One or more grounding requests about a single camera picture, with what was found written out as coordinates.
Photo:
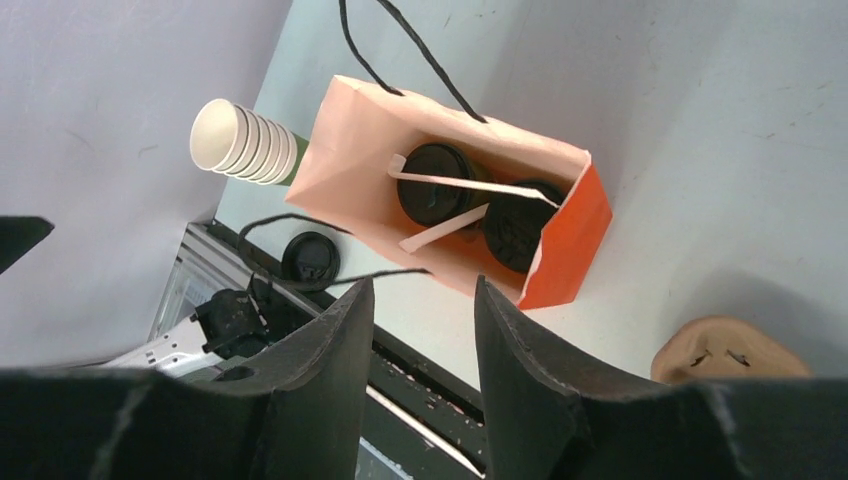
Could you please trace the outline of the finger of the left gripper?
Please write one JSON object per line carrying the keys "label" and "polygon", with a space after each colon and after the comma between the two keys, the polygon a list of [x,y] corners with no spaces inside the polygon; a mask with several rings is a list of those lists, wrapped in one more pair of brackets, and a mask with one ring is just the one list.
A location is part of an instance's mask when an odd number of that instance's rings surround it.
{"label": "finger of the left gripper", "polygon": [[3,215],[0,224],[1,274],[43,241],[55,228],[52,222],[38,216]]}

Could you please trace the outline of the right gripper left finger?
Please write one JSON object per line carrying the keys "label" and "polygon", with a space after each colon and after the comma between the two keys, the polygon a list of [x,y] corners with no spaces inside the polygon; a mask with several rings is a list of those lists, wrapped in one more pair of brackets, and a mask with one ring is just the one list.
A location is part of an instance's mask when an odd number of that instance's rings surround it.
{"label": "right gripper left finger", "polygon": [[351,479],[374,327],[357,282],[211,381],[155,369],[5,370],[5,479]]}

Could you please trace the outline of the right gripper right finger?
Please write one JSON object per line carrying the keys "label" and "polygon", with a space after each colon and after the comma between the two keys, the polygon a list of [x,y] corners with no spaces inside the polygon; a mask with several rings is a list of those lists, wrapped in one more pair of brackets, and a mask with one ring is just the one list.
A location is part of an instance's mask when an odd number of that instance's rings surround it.
{"label": "right gripper right finger", "polygon": [[490,479],[843,479],[843,379],[663,385],[474,294]]}

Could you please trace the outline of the brown pulp cup carrier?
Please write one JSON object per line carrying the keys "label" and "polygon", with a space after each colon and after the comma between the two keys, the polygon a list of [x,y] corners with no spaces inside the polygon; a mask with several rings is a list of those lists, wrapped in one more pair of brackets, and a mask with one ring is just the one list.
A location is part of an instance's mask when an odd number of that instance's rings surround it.
{"label": "brown pulp cup carrier", "polygon": [[650,379],[668,385],[713,378],[809,378],[798,355],[739,318],[712,315],[685,323],[653,358]]}

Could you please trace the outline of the orange paper bag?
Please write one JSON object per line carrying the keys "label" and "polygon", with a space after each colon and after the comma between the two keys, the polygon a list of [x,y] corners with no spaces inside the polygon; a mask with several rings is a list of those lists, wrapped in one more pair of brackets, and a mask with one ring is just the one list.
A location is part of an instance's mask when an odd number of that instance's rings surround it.
{"label": "orange paper bag", "polygon": [[[492,173],[492,183],[542,179],[563,190],[565,200],[542,229],[528,273],[509,270],[492,256],[483,219],[412,254],[399,247],[430,227],[404,213],[388,165],[394,154],[407,157],[428,143],[459,147]],[[577,298],[612,219],[586,150],[378,79],[341,75],[329,84],[286,199],[392,261],[396,274],[421,271],[468,295],[485,277],[522,310]]]}

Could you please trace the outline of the black coffee cup lid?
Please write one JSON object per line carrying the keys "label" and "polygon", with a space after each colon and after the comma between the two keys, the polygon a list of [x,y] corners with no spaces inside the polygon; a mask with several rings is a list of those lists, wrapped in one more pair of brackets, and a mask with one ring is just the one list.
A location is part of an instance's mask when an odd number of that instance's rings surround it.
{"label": "black coffee cup lid", "polygon": [[[428,143],[407,157],[403,173],[493,182],[492,173],[463,150],[447,143]],[[415,223],[432,227],[486,203],[489,193],[450,185],[398,180],[404,213]]]}

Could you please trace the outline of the white paper-wrapped straw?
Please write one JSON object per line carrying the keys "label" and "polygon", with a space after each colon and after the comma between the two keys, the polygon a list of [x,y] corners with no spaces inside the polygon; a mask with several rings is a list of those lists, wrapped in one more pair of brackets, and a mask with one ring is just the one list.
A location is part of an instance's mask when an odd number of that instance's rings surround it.
{"label": "white paper-wrapped straw", "polygon": [[535,199],[546,202],[548,205],[551,205],[554,208],[560,208],[563,200],[554,201],[548,198],[546,195],[542,193],[541,190],[530,188],[530,187],[520,187],[515,185],[505,185],[498,184],[492,182],[484,182],[477,180],[469,180],[455,177],[445,177],[445,176],[436,176],[436,175],[426,175],[426,174],[417,174],[417,173],[408,173],[404,172],[403,168],[406,166],[407,158],[394,154],[389,162],[387,173],[390,177],[397,180],[406,180],[406,181],[414,181],[421,183],[429,183],[429,184],[437,184],[437,185],[445,185],[457,188],[465,188],[476,191],[487,191],[494,192],[499,194],[508,194],[515,195],[519,197]]}

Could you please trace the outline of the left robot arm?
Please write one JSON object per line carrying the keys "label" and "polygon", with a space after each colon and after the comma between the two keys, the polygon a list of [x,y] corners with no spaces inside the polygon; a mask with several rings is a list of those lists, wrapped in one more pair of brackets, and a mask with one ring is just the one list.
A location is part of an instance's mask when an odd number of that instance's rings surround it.
{"label": "left robot arm", "polygon": [[109,298],[62,298],[53,291],[44,275],[38,277],[31,274],[29,278],[29,283],[19,287],[13,287],[9,281],[1,283],[1,325],[41,326],[42,336],[31,345],[9,332],[2,333],[3,375],[24,371],[42,374],[108,368],[156,369],[169,376],[180,377],[217,367],[233,356],[226,351],[230,347],[238,349],[250,342],[256,343],[256,348],[249,348],[242,354],[244,358],[267,347],[265,326],[248,293],[244,290],[223,289],[176,322],[171,329],[119,356],[44,365],[13,360],[12,355],[21,353],[24,348],[33,347],[38,352],[58,351],[57,341],[69,340],[71,337],[70,332],[60,329],[64,324],[79,327],[92,320],[96,328],[85,330],[80,337],[93,340],[104,328],[121,326],[125,320],[138,316],[138,311],[130,309],[126,301],[117,295]]}

